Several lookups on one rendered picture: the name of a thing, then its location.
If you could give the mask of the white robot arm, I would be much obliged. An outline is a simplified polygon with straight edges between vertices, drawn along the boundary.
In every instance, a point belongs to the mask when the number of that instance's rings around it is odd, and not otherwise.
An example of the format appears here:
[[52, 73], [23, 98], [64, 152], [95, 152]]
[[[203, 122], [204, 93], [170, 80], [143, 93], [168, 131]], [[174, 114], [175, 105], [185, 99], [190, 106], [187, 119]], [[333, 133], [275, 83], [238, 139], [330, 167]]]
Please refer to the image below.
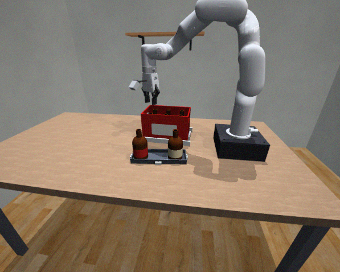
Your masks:
[[166, 44], [141, 46], [142, 72], [157, 72], [156, 60], [169, 60], [192, 38], [213, 21], [226, 22], [238, 34], [239, 69], [234, 109], [226, 134], [236, 139], [248, 139], [258, 129], [250, 128], [257, 95], [265, 81], [265, 53], [260, 47], [260, 29], [256, 16], [248, 10], [246, 0], [198, 0], [195, 10], [178, 26], [176, 34]]

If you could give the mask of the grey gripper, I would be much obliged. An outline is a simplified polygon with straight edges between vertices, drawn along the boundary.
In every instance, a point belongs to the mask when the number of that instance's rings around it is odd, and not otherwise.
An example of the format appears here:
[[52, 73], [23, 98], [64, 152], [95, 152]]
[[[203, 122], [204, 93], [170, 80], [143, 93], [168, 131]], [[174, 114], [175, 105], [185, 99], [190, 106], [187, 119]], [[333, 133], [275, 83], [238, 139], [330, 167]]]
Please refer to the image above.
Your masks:
[[[145, 96], [145, 103], [150, 102], [149, 92], [152, 94], [152, 105], [157, 104], [157, 97], [160, 93], [159, 91], [159, 80], [158, 74], [154, 73], [142, 73], [142, 80], [147, 80], [146, 82], [142, 82], [142, 91]], [[155, 95], [154, 95], [155, 93]]]

